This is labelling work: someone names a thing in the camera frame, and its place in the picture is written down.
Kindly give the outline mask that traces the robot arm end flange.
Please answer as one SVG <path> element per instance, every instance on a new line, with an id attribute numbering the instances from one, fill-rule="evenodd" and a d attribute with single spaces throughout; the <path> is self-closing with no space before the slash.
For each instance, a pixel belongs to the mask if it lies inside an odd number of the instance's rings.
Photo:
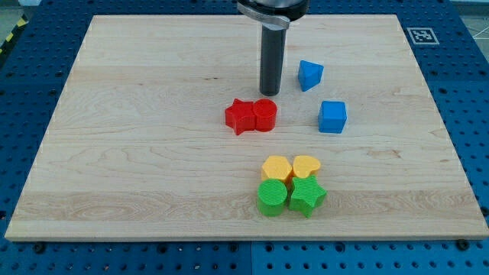
<path id="1" fill-rule="evenodd" d="M 286 30 L 309 10 L 310 0 L 237 0 L 243 15 L 273 30 Z"/>

